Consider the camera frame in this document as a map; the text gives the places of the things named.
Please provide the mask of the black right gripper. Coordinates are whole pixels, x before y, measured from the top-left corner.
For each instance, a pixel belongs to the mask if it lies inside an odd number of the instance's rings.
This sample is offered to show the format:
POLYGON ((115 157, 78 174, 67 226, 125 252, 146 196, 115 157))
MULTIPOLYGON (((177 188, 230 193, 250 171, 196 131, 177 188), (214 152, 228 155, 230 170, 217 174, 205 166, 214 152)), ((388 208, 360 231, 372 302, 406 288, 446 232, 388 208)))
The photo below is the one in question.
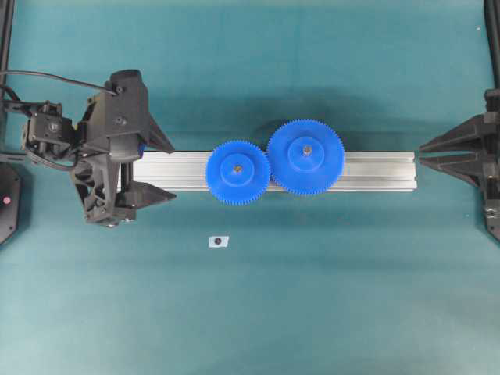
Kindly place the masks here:
POLYGON ((419 157, 432 170, 448 174, 474 187, 484 182, 484 217, 488 232, 499 239, 499 89, 485 91, 486 112, 475 115, 449 132, 419 147, 419 152, 474 152, 460 155, 419 157), (481 128, 485 126, 484 156, 481 128))

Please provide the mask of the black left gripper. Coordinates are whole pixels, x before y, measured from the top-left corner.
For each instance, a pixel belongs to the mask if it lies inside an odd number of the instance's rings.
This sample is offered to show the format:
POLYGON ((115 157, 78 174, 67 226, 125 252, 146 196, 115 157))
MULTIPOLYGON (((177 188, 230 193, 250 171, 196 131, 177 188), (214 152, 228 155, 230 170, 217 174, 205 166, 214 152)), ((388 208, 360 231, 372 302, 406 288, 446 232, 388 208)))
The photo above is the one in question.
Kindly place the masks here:
MULTIPOLYGON (((131 181, 127 186, 127 205, 118 205, 117 184, 121 164, 109 156, 109 140, 91 143, 92 135, 100 135, 105 129, 95 118, 98 96, 87 100, 87 109, 77 124, 77 164, 70 171, 70 178, 80 198, 84 219, 89 224, 102 227, 116 227, 122 222, 137 219, 135 209, 142 209, 175 199, 174 193, 149 183, 131 181)), ((175 148, 163 133, 161 127, 149 115, 149 139, 147 146, 159 152, 171 154, 175 148)))

